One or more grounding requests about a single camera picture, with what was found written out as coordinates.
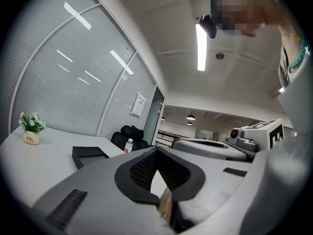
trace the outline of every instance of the door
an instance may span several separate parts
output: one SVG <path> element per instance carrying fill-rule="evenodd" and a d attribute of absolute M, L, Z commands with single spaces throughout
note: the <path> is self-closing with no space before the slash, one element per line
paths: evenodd
<path fill-rule="evenodd" d="M 148 142 L 148 144 L 152 143 L 152 139 L 157 127 L 157 121 L 160 117 L 162 104 L 164 101 L 164 97 L 162 96 L 161 92 L 158 88 L 156 88 L 156 92 L 152 99 L 152 103 L 149 109 L 149 113 L 146 119 L 143 139 Z"/>

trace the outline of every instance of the white machine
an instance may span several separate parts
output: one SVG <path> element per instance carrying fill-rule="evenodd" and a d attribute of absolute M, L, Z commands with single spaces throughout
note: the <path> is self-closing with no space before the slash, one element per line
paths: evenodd
<path fill-rule="evenodd" d="M 234 161 L 247 160 L 246 154 L 239 151 L 238 149 L 233 148 L 225 143 L 211 140 L 189 138 L 175 139 L 172 143 L 172 148 L 207 158 Z"/>
<path fill-rule="evenodd" d="M 282 120 L 278 119 L 246 128 L 234 128 L 224 143 L 180 138 L 173 141 L 172 148 L 208 158 L 247 161 L 260 150 L 272 149 L 283 137 Z"/>

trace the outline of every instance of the ceiling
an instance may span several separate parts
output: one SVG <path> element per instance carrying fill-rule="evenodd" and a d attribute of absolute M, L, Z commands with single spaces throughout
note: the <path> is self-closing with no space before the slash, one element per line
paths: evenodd
<path fill-rule="evenodd" d="M 205 71 L 198 71 L 195 24 L 209 14 L 210 0 L 121 0 L 152 47 L 168 85 L 186 79 L 193 83 L 244 86 L 269 96 L 280 88 L 278 66 L 281 40 L 279 32 L 262 28 L 256 38 L 227 36 L 218 31 L 208 38 Z M 217 60 L 216 53 L 225 58 Z"/>
<path fill-rule="evenodd" d="M 194 115 L 196 119 L 193 121 L 186 119 L 189 114 Z M 180 124 L 192 122 L 193 127 L 221 133 L 230 133 L 233 128 L 250 126 L 260 122 L 259 120 L 247 117 L 238 117 L 169 105 L 165 105 L 163 117 L 169 122 Z"/>

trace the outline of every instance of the office chair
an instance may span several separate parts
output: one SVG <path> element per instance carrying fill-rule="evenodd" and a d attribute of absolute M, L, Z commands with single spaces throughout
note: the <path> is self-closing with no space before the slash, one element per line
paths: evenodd
<path fill-rule="evenodd" d="M 122 127 L 121 132 L 115 132 L 111 138 L 111 143 L 124 150 L 128 139 L 133 139 L 132 151 L 149 147 L 148 143 L 143 140 L 143 130 L 139 130 L 133 125 L 131 127 L 125 125 Z"/>

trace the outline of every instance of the desk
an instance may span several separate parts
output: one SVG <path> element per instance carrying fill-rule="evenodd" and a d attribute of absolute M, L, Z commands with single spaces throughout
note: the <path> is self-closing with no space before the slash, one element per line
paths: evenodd
<path fill-rule="evenodd" d="M 103 137 L 91 137 L 45 128 L 39 145 L 23 141 L 17 128 L 0 146 L 2 168 L 17 199 L 28 206 L 77 168 L 72 159 L 73 146 L 96 146 L 109 157 L 125 154 Z"/>

